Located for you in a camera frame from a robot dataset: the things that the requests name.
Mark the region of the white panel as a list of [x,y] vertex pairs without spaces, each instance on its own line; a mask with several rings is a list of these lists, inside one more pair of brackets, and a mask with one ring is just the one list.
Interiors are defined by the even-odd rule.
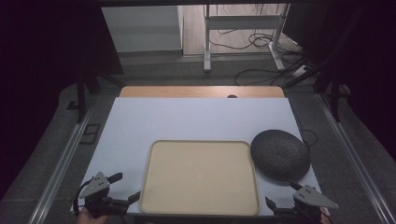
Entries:
[[177,6],[103,7],[117,52],[181,50]]

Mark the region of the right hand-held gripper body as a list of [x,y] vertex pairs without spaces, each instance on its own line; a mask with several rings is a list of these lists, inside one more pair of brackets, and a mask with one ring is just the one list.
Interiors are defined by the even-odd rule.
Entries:
[[292,194],[294,205],[292,208],[276,208],[275,216],[295,220],[298,224],[322,224],[321,217],[325,216],[334,224],[325,211],[326,208],[337,209],[339,205],[309,185],[302,186]]

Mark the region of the white power strip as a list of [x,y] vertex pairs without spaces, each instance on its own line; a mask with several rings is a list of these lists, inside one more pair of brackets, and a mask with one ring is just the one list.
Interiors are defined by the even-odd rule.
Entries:
[[310,69],[310,67],[308,65],[302,65],[292,75],[294,77],[299,77],[302,74],[304,74],[306,71],[308,71],[309,69]]

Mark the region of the person's left hand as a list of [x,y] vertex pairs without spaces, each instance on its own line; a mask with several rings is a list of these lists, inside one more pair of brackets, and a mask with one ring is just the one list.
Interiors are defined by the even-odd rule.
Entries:
[[106,224],[108,219],[109,216],[100,216],[95,218],[87,208],[83,207],[78,214],[76,224]]

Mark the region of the aluminium floor rail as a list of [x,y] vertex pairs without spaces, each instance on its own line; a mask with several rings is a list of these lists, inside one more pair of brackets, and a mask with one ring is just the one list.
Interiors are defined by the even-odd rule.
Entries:
[[55,200],[55,196],[64,180],[64,176],[69,167],[71,160],[77,150],[81,136],[92,116],[93,104],[88,106],[86,114],[82,117],[81,122],[74,126],[73,132],[69,136],[63,152],[56,163],[56,166],[44,188],[35,209],[28,221],[29,224],[43,224],[51,205]]
[[396,216],[392,214],[386,198],[369,175],[341,122],[337,121],[332,115],[330,104],[321,94],[316,93],[315,96],[382,224],[396,224]]

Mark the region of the white metal desk frame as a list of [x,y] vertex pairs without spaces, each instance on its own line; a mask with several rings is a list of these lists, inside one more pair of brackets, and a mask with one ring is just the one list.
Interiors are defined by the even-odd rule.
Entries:
[[274,35],[269,42],[268,49],[278,71],[284,71],[285,66],[279,55],[277,44],[282,33],[290,5],[286,4],[279,15],[210,15],[210,5],[205,5],[205,44],[204,44],[204,71],[211,71],[211,51],[209,36],[212,30],[273,30]]

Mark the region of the white table cover sheet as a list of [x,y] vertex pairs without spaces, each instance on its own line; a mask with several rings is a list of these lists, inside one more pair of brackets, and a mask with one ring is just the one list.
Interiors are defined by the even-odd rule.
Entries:
[[[152,145],[157,141],[240,141],[250,145],[264,130],[300,134],[286,98],[134,98],[115,100],[85,176],[122,173],[110,196],[125,199],[142,189]],[[260,211],[268,197],[293,204],[293,189],[255,169]]]

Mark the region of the black metal stand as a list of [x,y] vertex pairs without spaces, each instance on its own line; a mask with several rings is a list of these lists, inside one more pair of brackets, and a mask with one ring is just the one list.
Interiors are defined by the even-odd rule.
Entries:
[[85,88],[93,94],[100,92],[101,87],[97,80],[97,77],[101,77],[109,83],[114,84],[119,88],[124,88],[125,84],[117,80],[113,76],[106,74],[95,67],[83,67],[77,72],[77,90],[78,90],[78,120],[77,123],[81,123],[85,118],[86,103],[85,103]]
[[315,92],[324,92],[328,86],[331,86],[331,103],[330,103],[330,112],[333,118],[339,122],[338,108],[339,108],[339,98],[340,98],[340,57],[343,48],[347,45],[347,41],[353,31],[353,29],[357,26],[361,15],[363,14],[366,6],[356,5],[352,13],[350,14],[347,22],[345,23],[339,38],[333,45],[332,49],[328,57],[314,66],[312,69],[304,72],[299,77],[294,78],[289,81],[285,88],[291,88],[295,85],[299,84],[303,80],[306,80],[309,77],[312,77],[315,74],[318,74],[318,78],[314,83],[314,91]]

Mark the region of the beige plastic tray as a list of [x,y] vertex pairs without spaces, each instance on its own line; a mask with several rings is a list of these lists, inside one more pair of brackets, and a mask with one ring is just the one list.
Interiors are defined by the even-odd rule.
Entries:
[[240,141],[155,142],[139,205],[150,214],[258,214],[260,199],[249,145]]

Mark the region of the black rectangular floor frame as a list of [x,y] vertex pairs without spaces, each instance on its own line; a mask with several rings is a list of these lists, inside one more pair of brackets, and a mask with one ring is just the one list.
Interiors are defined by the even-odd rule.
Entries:
[[100,131],[101,124],[88,124],[79,140],[81,145],[94,145]]

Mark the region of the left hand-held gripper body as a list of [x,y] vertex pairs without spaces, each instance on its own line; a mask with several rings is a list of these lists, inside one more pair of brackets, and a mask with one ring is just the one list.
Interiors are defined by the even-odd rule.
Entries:
[[83,199],[84,207],[95,217],[124,216],[129,203],[125,200],[116,200],[108,196],[110,183],[103,172],[99,172],[78,195]]

